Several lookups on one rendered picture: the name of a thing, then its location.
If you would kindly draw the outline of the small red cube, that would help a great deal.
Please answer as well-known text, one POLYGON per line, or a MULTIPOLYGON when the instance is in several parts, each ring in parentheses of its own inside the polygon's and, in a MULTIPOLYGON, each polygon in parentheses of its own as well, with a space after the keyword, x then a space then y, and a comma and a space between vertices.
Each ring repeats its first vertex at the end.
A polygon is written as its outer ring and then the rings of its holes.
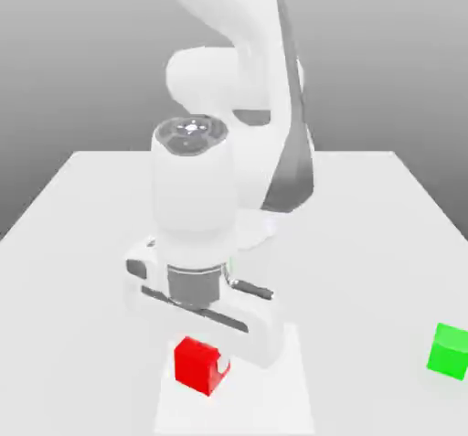
POLYGON ((184 337, 174 349, 175 380, 193 390, 210 396, 228 374, 217 371, 217 360, 223 356, 220 351, 205 342, 190 336, 184 337))

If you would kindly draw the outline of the small green cube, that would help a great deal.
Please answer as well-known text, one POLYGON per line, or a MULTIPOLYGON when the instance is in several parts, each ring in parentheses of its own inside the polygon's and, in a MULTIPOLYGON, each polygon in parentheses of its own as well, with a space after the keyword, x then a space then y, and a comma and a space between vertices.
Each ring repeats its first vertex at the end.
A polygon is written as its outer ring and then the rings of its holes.
POLYGON ((438 323, 427 369, 463 381, 468 370, 468 331, 438 323))

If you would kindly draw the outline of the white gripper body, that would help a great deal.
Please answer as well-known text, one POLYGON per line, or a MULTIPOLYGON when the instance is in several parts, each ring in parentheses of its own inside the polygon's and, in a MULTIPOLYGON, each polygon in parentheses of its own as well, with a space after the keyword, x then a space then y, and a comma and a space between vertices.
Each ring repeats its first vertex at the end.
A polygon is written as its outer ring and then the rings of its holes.
POLYGON ((217 298, 207 304, 182 303, 167 286, 140 278, 123 280, 130 311, 161 330, 187 335, 258 367, 270 367, 283 346, 284 322, 275 298, 260 298, 217 278, 217 298))

